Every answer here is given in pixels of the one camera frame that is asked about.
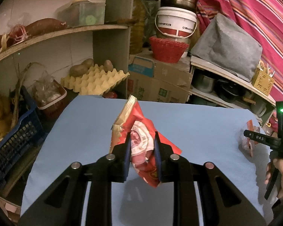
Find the yellow egg tray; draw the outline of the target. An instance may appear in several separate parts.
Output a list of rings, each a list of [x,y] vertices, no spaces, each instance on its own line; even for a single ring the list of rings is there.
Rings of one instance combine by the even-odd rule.
[[[103,95],[129,76],[130,73],[124,73],[123,70],[117,71],[115,68],[105,72],[103,66],[95,64],[82,76],[75,78],[67,75],[61,78],[61,85],[79,95]]]

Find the white red plastic bucket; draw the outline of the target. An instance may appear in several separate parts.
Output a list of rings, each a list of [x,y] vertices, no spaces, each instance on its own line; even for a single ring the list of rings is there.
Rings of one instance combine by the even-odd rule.
[[[155,26],[165,36],[189,38],[197,28],[197,16],[182,8],[160,7],[155,16]]]

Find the red foil chip bag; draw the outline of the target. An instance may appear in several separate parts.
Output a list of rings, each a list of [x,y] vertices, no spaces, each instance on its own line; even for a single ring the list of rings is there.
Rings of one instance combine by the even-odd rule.
[[[144,117],[137,98],[131,95],[112,125],[110,145],[110,152],[113,152],[117,145],[125,143],[126,138],[131,138],[130,163],[138,175],[152,187],[179,180],[178,163],[180,160],[172,160],[170,156],[181,155],[181,150],[158,132],[161,156],[161,181],[159,181],[154,156],[156,131],[153,122]]]

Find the low wooden cabinet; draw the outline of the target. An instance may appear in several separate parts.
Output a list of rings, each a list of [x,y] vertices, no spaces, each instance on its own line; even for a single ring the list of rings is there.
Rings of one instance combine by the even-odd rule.
[[[191,57],[192,82],[189,104],[213,107],[247,109],[261,126],[268,123],[276,108],[276,102],[249,82],[197,57]]]

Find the clear plastic container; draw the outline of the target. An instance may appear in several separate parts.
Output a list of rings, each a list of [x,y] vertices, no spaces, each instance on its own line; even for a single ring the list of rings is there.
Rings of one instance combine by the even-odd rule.
[[[69,27],[104,24],[106,0],[73,0],[55,11],[59,21]]]

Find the cardboard box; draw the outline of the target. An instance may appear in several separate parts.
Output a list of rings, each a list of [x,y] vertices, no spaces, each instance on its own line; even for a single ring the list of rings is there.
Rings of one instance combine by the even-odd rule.
[[[177,63],[155,60],[151,52],[130,55],[127,95],[139,101],[185,103],[192,82],[190,58]]]

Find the red plastic basket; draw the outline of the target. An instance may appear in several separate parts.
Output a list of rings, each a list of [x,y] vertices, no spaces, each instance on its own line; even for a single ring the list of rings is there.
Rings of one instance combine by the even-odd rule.
[[[152,36],[149,38],[153,58],[164,63],[177,63],[189,47],[187,43]]]

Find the grey felt bag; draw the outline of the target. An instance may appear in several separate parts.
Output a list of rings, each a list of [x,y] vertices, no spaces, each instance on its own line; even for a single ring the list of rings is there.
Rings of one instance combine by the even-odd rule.
[[[250,82],[263,48],[234,21],[217,14],[191,49],[191,55],[208,61]]]

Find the dark blue plastic crate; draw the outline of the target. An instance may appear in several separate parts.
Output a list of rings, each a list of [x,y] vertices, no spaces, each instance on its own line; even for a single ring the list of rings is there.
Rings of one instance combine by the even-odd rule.
[[[38,117],[35,101],[24,86],[21,87],[17,125],[0,142],[0,187],[6,184],[8,173],[26,151],[38,146],[45,131]]]

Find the yellow oil bottle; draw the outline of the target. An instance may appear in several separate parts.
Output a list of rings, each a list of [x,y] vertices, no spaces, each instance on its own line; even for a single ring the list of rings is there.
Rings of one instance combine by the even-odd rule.
[[[142,51],[146,19],[146,9],[141,0],[133,0],[132,18],[135,23],[131,27],[129,53],[138,54]]]

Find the wooden corner shelf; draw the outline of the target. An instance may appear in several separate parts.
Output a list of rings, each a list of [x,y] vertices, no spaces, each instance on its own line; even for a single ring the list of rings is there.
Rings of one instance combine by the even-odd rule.
[[[73,0],[0,0],[0,34],[8,33],[22,15],[28,22],[53,18],[55,11]],[[116,24],[132,16],[133,0],[106,0],[104,24],[75,27],[19,43],[0,53],[0,93],[14,90],[17,73],[31,64],[24,85],[31,89],[47,71],[57,81],[71,66],[91,58],[102,65],[110,60],[117,70],[128,71],[130,29]]]

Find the striped pink curtain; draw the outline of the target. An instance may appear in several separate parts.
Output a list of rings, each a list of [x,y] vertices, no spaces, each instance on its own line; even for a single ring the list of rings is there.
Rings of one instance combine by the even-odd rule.
[[[202,32],[221,13],[260,43],[262,61],[275,72],[270,94],[276,101],[283,101],[283,1],[198,0],[197,8]]]

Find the light blue table cloth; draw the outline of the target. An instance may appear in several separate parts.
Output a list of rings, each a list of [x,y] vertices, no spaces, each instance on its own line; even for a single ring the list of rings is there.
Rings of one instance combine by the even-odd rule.
[[[125,105],[122,99],[78,96],[63,111],[37,156],[22,200],[26,211],[44,190],[73,162],[89,164],[110,149],[112,125]],[[269,150],[258,145],[250,156],[243,148],[243,131],[254,115],[243,109],[226,109],[191,104],[139,102],[145,118],[152,121],[162,141],[169,140],[192,163],[213,162],[245,195],[266,221],[272,219],[265,201],[265,165]],[[112,185],[114,225],[171,225],[173,184],[152,187],[156,174],[150,158],[154,132],[134,118],[131,132],[132,164],[128,180]]]

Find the yellow utensil holder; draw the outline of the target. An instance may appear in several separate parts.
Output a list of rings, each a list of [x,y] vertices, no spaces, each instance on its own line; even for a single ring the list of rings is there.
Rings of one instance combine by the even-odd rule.
[[[262,60],[259,61],[255,74],[252,77],[251,84],[253,87],[255,87],[257,90],[265,94],[266,96],[269,96],[271,89],[274,85],[274,71],[270,71],[269,65],[265,65]]]

